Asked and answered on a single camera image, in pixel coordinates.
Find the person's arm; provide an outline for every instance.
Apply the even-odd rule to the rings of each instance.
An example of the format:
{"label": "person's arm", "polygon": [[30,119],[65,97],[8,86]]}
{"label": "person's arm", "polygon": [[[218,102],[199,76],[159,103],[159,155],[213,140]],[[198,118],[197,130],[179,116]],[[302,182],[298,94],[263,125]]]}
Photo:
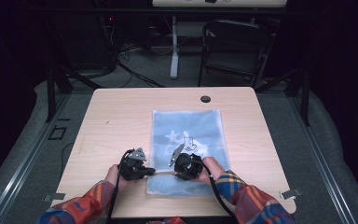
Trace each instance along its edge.
{"label": "person's arm", "polygon": [[[106,178],[86,194],[52,206],[38,219],[37,223],[86,223],[98,218],[110,203],[117,180],[117,172],[117,165],[113,165],[109,168]],[[118,190],[123,190],[133,182],[120,177]]]}
{"label": "person's arm", "polygon": [[[203,162],[211,170],[220,195],[234,204],[234,214],[239,223],[294,223],[292,216],[272,196],[255,186],[246,184],[232,171],[226,171],[212,157]],[[211,185],[206,171],[199,180]]]}

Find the clear plastic pouch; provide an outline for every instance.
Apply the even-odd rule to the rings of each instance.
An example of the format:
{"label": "clear plastic pouch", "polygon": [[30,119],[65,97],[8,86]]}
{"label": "clear plastic pouch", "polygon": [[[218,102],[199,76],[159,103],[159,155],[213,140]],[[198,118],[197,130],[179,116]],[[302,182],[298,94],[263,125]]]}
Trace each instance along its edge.
{"label": "clear plastic pouch", "polygon": [[[215,157],[229,169],[220,110],[153,111],[149,166],[156,172],[173,172],[169,163],[173,152],[185,144],[182,153],[202,158]],[[147,193],[166,196],[210,196],[210,186],[175,175],[154,175],[147,180]]]}

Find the light wood tabletop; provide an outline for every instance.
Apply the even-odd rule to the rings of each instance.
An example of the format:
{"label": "light wood tabletop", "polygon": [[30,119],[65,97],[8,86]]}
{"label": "light wood tabletop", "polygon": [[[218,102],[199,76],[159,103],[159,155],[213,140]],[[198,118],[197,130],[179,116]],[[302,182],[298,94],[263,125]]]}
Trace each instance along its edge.
{"label": "light wood tabletop", "polygon": [[[200,97],[211,97],[203,103]],[[82,196],[104,179],[132,148],[149,156],[153,110],[219,109],[231,170],[246,183],[275,197],[289,212],[293,199],[280,198],[289,190],[276,149],[251,88],[137,88],[98,89],[80,127],[57,188],[65,200]],[[214,196],[166,197],[146,194],[146,178],[117,196],[113,217],[227,216]]]}
{"label": "light wood tabletop", "polygon": [[285,7],[286,0],[153,0],[153,7]]}

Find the plaid sleeve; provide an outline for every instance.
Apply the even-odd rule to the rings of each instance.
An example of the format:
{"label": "plaid sleeve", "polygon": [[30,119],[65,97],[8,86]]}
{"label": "plaid sleeve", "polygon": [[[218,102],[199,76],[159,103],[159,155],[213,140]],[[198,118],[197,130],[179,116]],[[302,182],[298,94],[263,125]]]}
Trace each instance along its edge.
{"label": "plaid sleeve", "polygon": [[292,216],[272,196],[247,185],[232,171],[216,180],[217,190],[234,204],[239,223],[294,223]]}
{"label": "plaid sleeve", "polygon": [[114,186],[108,181],[101,181],[83,197],[71,199],[49,208],[37,223],[86,223],[99,217],[110,203]]}

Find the gray carpet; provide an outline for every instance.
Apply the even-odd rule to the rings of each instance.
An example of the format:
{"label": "gray carpet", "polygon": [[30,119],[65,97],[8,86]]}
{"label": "gray carpet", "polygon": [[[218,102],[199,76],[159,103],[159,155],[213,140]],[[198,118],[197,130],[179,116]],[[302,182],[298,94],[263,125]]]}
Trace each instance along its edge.
{"label": "gray carpet", "polygon": [[[187,45],[181,47],[179,78],[176,80],[171,80],[169,75],[170,53],[157,54],[152,51],[135,50],[130,52],[129,61],[124,59],[121,61],[133,71],[150,77],[161,85],[194,87],[197,85],[200,68],[200,48],[191,46],[191,40],[188,40]],[[213,74],[212,77],[212,85],[246,85],[241,80],[221,79],[219,74]],[[118,67],[112,74],[94,78],[93,81],[106,88],[119,88],[126,84],[129,78],[129,73]],[[41,153],[16,199],[7,210],[3,223],[35,223],[37,218],[49,207],[49,203],[42,202],[42,198],[45,194],[55,192],[59,184],[62,166],[65,165],[69,157],[72,149],[71,143],[76,140],[76,134],[92,94],[90,88],[83,83],[75,79],[71,79],[71,82],[75,91],[69,96],[67,104],[53,124],[55,130],[48,134],[50,139],[42,144]],[[148,87],[143,81],[134,77],[125,85],[125,88]],[[38,102],[34,113],[0,170],[0,196],[27,151],[33,147],[35,138],[45,124],[44,121],[47,117],[46,83],[42,83],[35,90],[38,93]],[[296,222],[341,223],[336,207],[311,156],[310,144],[296,119],[297,111],[289,104],[290,99],[285,98],[279,90],[258,94],[258,99],[289,186],[292,189],[300,188],[303,192],[303,195],[296,199],[297,210],[294,213]],[[334,123],[313,94],[310,98],[310,123],[323,154],[331,166],[332,173],[358,221],[358,185],[342,160],[342,149]],[[145,223],[142,219],[120,220],[120,222]],[[187,222],[229,223],[225,218],[193,218]],[[103,223],[103,219],[94,223]]]}

